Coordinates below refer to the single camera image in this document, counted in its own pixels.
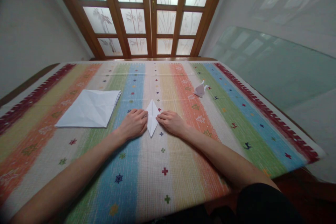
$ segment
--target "paper crane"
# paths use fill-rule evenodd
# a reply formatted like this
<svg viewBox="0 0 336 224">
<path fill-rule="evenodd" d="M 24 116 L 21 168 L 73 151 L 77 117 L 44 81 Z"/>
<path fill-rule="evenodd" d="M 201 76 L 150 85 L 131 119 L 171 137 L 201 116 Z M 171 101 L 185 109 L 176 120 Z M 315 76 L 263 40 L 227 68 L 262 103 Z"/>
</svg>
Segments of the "paper crane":
<svg viewBox="0 0 336 224">
<path fill-rule="evenodd" d="M 205 94 L 205 90 L 208 87 L 208 85 L 203 86 L 203 83 L 204 83 L 204 80 L 197 88 L 195 88 L 194 94 L 199 97 L 202 97 Z"/>
</svg>

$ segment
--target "folded paper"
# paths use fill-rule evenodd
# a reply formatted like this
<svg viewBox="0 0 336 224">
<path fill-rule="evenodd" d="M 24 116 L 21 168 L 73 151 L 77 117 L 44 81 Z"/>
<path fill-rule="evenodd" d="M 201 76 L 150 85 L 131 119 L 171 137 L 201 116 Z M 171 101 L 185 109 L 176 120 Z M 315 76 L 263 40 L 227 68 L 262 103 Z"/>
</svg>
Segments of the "folded paper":
<svg viewBox="0 0 336 224">
<path fill-rule="evenodd" d="M 148 107 L 146 108 L 148 111 L 148 121 L 147 121 L 147 129 L 149 131 L 150 137 L 152 137 L 158 122 L 156 120 L 156 116 L 160 114 L 157 106 L 155 105 L 154 101 L 151 100 Z"/>
<path fill-rule="evenodd" d="M 197 88 L 195 88 L 195 92 L 194 92 L 195 95 L 202 97 L 205 94 L 205 90 L 208 87 L 208 85 L 203 86 L 203 84 L 204 84 L 204 80 Z"/>
<path fill-rule="evenodd" d="M 106 128 L 118 102 L 121 91 L 84 89 L 55 127 Z"/>
</svg>

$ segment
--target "table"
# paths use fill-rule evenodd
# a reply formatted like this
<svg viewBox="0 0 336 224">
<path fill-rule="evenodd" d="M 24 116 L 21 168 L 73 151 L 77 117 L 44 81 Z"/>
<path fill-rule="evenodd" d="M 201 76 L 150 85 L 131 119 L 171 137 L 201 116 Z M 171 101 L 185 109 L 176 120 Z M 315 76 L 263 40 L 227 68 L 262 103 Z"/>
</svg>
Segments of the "table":
<svg viewBox="0 0 336 224">
<path fill-rule="evenodd" d="M 194 88 L 209 85 L 199 98 Z M 108 127 L 55 128 L 83 89 L 121 90 Z M 325 156 L 294 123 L 217 61 L 62 63 L 0 110 L 0 203 L 10 218 L 73 160 L 153 99 L 271 178 Z M 66 211 L 68 223 L 143 222 L 230 193 L 204 156 L 160 125 L 116 153 Z"/>
</svg>

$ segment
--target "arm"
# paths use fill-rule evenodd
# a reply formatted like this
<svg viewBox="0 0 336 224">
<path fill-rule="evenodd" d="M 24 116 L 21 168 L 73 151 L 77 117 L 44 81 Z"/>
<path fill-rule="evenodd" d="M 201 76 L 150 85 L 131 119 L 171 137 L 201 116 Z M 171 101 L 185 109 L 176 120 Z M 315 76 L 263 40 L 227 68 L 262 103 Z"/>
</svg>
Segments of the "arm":
<svg viewBox="0 0 336 224">
<path fill-rule="evenodd" d="M 224 144 L 187 125 L 177 113 L 164 111 L 156 119 L 167 131 L 202 151 L 213 165 L 239 189 L 255 183 L 268 184 L 278 189 L 275 183 L 253 164 Z"/>
<path fill-rule="evenodd" d="M 145 132 L 147 115 L 147 111 L 132 110 L 115 131 L 45 185 L 14 215 L 10 223 L 43 223 L 50 220 L 82 191 L 116 149 Z"/>
</svg>

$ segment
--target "blue stripe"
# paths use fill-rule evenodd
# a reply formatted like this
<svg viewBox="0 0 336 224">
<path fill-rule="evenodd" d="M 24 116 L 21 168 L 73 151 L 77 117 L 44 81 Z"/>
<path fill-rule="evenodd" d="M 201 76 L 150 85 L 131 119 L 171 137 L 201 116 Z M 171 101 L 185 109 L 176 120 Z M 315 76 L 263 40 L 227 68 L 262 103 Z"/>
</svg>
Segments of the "blue stripe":
<svg viewBox="0 0 336 224">
<path fill-rule="evenodd" d="M 304 166 L 306 164 L 306 160 L 298 156 L 298 154 L 291 147 L 289 147 L 286 142 L 284 142 L 283 136 L 276 132 L 273 127 L 271 127 L 269 123 L 264 120 L 259 112 L 250 105 L 250 102 L 247 101 L 241 95 L 241 93 L 237 91 L 236 87 L 231 85 L 227 78 L 223 76 L 219 70 L 217 70 L 215 65 L 204 63 L 204 66 L 210 72 L 212 77 L 221 85 L 221 87 L 229 95 L 230 99 L 240 109 L 246 119 L 260 134 L 267 145 L 271 148 L 275 156 L 287 168 L 288 171 L 295 170 L 298 167 Z M 289 154 L 291 159 L 286 157 L 285 153 Z"/>
<path fill-rule="evenodd" d="M 115 119 L 114 129 L 119 127 L 128 110 L 142 108 L 144 78 L 145 64 L 131 64 L 124 91 L 119 99 L 121 104 Z M 97 212 L 90 213 L 89 223 L 135 222 L 139 151 L 140 138 L 137 138 L 115 152 L 106 162 L 99 179 L 97 196 L 92 202 L 92 209 L 96 209 Z M 126 154 L 124 159 L 119 158 L 121 153 Z M 116 177 L 119 174 L 122 176 L 122 181 L 116 183 Z M 110 215 L 110 209 L 113 205 L 118 206 L 114 216 Z"/>
</svg>

